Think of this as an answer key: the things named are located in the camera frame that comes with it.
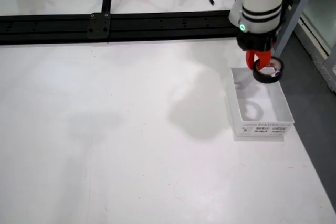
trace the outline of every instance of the glass panel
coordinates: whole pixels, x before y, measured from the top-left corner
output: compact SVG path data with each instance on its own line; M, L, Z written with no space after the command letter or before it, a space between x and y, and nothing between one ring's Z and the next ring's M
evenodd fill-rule
M312 33L330 51L336 43L336 0L309 0L303 15Z

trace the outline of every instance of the white table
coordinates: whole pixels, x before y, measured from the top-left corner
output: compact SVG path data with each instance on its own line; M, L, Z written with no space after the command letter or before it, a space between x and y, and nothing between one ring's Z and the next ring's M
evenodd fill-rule
M16 1L2 14L101 0ZM112 9L233 0L216 3ZM336 223L294 128L284 142L234 140L223 85L244 65L234 39L0 47L0 223Z

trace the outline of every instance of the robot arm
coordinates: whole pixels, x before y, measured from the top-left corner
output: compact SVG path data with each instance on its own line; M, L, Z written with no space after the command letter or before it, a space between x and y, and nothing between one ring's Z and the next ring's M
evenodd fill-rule
M236 0L230 11L231 23L240 28L237 42L246 51L246 62L254 75L260 74L260 70L270 64L282 64L280 60L274 63L271 57L271 47L281 25L281 12L282 0ZM255 55L259 58L257 62L254 61ZM279 74L275 70L265 83L280 79Z

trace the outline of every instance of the green indicator light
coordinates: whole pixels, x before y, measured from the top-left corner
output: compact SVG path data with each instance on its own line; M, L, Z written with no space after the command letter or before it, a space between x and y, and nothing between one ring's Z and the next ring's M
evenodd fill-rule
M245 31L245 25L244 24L241 24L239 27L242 31Z

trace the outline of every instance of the white box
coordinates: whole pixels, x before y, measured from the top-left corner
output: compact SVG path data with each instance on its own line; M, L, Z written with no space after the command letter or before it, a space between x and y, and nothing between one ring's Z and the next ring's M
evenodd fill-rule
M294 124L279 82L262 84L248 68L231 68L227 97L237 136L284 136Z

